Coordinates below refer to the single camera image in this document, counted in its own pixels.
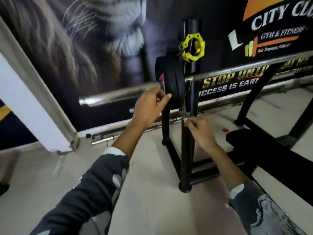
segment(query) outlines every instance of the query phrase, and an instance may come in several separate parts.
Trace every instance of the yellow barbell clamp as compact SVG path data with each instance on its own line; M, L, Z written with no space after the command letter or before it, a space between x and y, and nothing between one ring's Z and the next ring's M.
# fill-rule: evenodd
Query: yellow barbell clamp
M188 47L188 43L191 39L196 39L195 41L195 49L196 49L196 56L191 55L190 53L186 53L185 49ZM202 39L201 35L199 33L197 34L189 34L186 36L186 39L184 42L181 43L179 46L179 49L184 50L182 53L182 58L186 62L195 62L199 58L202 58L204 56L204 49L205 49L205 41Z

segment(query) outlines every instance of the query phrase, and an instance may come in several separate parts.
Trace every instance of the dark gray sleeve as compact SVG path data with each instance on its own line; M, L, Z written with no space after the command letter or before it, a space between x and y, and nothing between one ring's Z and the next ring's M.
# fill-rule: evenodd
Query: dark gray sleeve
M229 203L250 235L306 235L290 220L288 214L254 183L234 188Z
M125 155L100 156L31 235L107 234L128 168Z

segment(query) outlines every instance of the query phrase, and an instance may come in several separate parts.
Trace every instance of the person's right hand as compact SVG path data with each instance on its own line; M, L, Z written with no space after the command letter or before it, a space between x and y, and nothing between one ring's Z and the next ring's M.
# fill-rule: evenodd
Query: person's right hand
M185 126L189 128L196 142L209 154L214 153L220 146L211 131L211 128L206 120L197 117L190 117L185 120Z

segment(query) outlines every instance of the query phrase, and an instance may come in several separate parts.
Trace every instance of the tile floor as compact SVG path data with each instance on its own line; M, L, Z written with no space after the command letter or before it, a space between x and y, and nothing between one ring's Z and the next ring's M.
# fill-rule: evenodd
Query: tile floor
M278 137L289 132L312 97L313 94L304 89L268 95L254 102L248 117ZM233 120L239 110L240 106L236 106L204 116L226 151L231 151L232 147L225 141L222 129L237 129ZM171 126L171 137L180 148L180 124ZM293 150L313 160L312 138L313 127ZM228 192L221 178L193 186L189 194L179 191L178 177L161 140L161 129L145 133L140 139L109 234L246 234L236 213L225 206ZM28 234L106 147L105 143L91 146L90 139L82 138L78 150L66 155L56 176L53 170L57 157L44 149L22 153L10 189L0 197L1 234ZM198 152L196 149L196 160L204 157ZM0 176L10 157L10 154L0 157ZM313 233L313 207L262 169L258 168L254 177L294 222L307 234Z

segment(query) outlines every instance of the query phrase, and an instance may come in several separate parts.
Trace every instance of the person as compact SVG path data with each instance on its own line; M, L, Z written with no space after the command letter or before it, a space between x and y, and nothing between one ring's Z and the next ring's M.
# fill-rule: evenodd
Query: person
M159 87L144 92L136 102L133 118L123 134L93 163L78 185L41 219L31 235L108 234L112 212L135 147L170 98L171 94L165 95ZM191 117L184 121L198 144L215 161L230 191L230 205L248 234L305 234L232 162L205 120Z

